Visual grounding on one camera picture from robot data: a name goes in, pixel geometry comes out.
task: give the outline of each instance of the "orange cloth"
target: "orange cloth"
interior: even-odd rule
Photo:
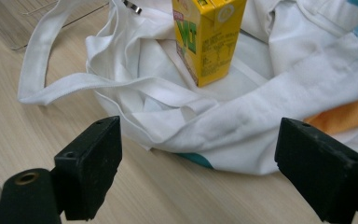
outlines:
[[[341,133],[358,127],[358,101],[314,115],[305,122],[327,134]]]

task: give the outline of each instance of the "white fabric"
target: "white fabric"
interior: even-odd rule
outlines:
[[[309,3],[334,2],[327,0],[248,0],[241,28],[251,35],[240,34],[229,75],[202,89],[176,53],[171,0],[134,1],[141,16],[112,0],[108,23],[86,40],[87,73],[44,87],[52,42],[71,10],[86,1],[60,0],[35,28],[21,71],[22,103],[48,105],[95,89],[108,114],[121,116],[122,132],[139,144],[262,175],[277,170],[282,117],[303,119],[358,99],[358,38],[344,32],[358,24],[357,14],[349,23],[329,17],[323,25],[330,30],[305,13]],[[350,27],[337,28],[345,24]],[[339,140],[358,135],[349,133]]]

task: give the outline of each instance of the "green print on carton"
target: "green print on carton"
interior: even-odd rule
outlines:
[[[196,23],[191,21],[176,21],[176,24],[178,25],[184,47],[190,49],[193,53],[196,53],[197,52]]]

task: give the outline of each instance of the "drink carton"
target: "drink carton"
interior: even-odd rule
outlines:
[[[228,73],[246,0],[172,0],[177,52],[201,87]]]

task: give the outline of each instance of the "light wooden tabletop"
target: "light wooden tabletop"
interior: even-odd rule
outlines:
[[[48,83],[85,71],[84,39],[103,27],[107,8],[60,33]],[[26,169],[52,169],[53,157],[92,122],[106,117],[92,91],[49,106],[22,105],[17,86],[24,49],[0,40],[0,185]],[[280,173],[239,175],[200,167],[123,139],[123,161],[91,223],[322,223]]]

